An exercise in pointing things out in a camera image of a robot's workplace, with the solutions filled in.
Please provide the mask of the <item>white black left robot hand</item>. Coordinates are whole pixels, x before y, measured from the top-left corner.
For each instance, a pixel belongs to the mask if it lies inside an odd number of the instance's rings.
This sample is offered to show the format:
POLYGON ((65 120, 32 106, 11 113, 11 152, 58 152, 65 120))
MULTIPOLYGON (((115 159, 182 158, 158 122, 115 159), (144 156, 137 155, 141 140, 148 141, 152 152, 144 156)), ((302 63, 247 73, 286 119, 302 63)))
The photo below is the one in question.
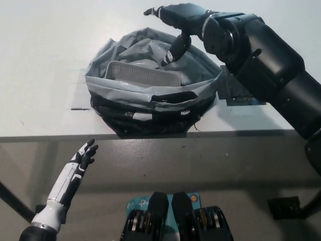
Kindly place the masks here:
POLYGON ((65 207, 70 206, 88 166, 94 162, 93 156, 98 149, 98 145, 94 145, 94 143, 94 139, 85 143, 64 166, 48 200, 61 203, 65 207))

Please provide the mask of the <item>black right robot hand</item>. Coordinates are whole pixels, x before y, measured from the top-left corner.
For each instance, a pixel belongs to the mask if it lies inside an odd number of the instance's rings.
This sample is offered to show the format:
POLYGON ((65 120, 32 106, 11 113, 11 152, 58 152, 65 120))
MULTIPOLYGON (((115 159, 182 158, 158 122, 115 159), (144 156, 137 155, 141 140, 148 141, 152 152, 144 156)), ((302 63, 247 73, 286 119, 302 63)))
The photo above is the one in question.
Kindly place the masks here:
POLYGON ((163 23, 181 30, 161 61, 161 66, 165 67, 178 61, 187 52, 191 46, 191 36, 202 37, 202 26, 209 12, 196 4, 185 3, 150 8, 143 14, 155 16, 163 23))

